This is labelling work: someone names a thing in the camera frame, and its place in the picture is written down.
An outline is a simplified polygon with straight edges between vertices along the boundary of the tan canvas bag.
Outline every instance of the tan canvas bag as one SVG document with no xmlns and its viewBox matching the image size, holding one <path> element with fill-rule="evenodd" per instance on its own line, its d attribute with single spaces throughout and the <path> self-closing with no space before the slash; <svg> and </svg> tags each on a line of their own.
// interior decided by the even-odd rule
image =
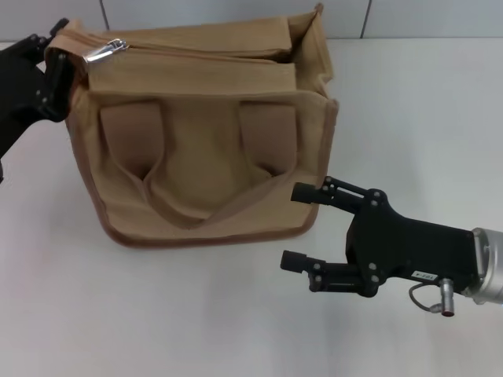
<svg viewBox="0 0 503 377">
<path fill-rule="evenodd" d="M 129 47 L 89 62 L 120 38 Z M 67 120 L 105 231 L 135 247 L 294 236 L 317 208 L 290 201 L 325 176 L 337 104 L 321 6 L 231 24 L 90 33 L 50 48 L 79 74 Z"/>
</svg>

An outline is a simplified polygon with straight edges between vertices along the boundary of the white tiled wall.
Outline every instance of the white tiled wall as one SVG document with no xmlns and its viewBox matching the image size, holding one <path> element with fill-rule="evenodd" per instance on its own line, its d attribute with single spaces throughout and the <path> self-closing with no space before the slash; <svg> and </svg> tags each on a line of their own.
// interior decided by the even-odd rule
<svg viewBox="0 0 503 377">
<path fill-rule="evenodd" d="M 165 27 L 305 13 L 319 0 L 104 0 L 112 29 Z M 330 38 L 359 38 L 368 0 L 324 0 Z"/>
<path fill-rule="evenodd" d="M 503 0 L 373 0 L 365 37 L 503 37 Z"/>
<path fill-rule="evenodd" d="M 47 35 L 63 17 L 80 18 L 93 29 L 105 27 L 99 0 L 1 0 L 0 41 Z"/>
</svg>

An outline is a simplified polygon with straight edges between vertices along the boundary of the cable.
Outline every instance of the cable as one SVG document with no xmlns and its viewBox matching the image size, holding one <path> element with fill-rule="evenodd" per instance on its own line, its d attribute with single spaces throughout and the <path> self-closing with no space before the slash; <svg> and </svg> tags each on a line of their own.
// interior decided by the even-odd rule
<svg viewBox="0 0 503 377">
<path fill-rule="evenodd" d="M 436 311 L 432 311 L 432 309 L 435 307 L 435 305 L 433 305 L 432 307 L 427 307 L 423 304 L 421 304 L 419 301 L 417 301 L 417 299 L 414 297 L 414 291 L 418 288 L 422 288 L 422 287 L 426 287 L 428 285 L 432 285 L 432 284 L 428 284 L 428 283 L 419 283 L 417 285 L 414 285 L 413 287 L 411 287 L 409 289 L 409 297 L 410 299 L 412 300 L 412 302 L 414 304 L 416 304 L 416 306 L 419 308 L 419 309 L 422 309 L 424 310 L 425 312 L 429 312 L 429 313 L 437 313 Z"/>
</svg>

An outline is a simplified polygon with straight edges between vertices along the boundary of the zipper pull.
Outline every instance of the zipper pull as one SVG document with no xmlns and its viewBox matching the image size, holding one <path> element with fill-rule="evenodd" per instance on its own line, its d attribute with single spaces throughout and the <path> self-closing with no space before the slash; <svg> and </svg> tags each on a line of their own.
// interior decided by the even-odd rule
<svg viewBox="0 0 503 377">
<path fill-rule="evenodd" d="M 112 55 L 117 51 L 122 51 L 124 49 L 128 49 L 129 46 L 122 39 L 113 39 L 108 42 L 106 45 L 100 47 L 99 49 L 94 49 L 90 51 L 88 54 L 84 56 L 84 61 L 86 63 L 92 63 L 97 60 L 101 60 L 104 57 Z"/>
</svg>

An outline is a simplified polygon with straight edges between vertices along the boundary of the white table surface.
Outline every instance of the white table surface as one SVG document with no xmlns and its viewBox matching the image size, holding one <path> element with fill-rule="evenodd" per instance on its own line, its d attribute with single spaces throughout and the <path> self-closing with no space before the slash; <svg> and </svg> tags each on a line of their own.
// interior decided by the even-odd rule
<svg viewBox="0 0 503 377">
<path fill-rule="evenodd" d="M 383 189 L 406 216 L 503 230 L 503 39 L 329 45 L 329 173 Z M 2 377 L 503 373 L 500 306 L 457 297 L 446 319 L 410 302 L 409 281 L 367 299 L 311 294 L 281 271 L 284 249 L 344 262 L 340 210 L 296 239 L 135 251 L 101 230 L 62 124 L 35 124 L 2 162 Z"/>
</svg>

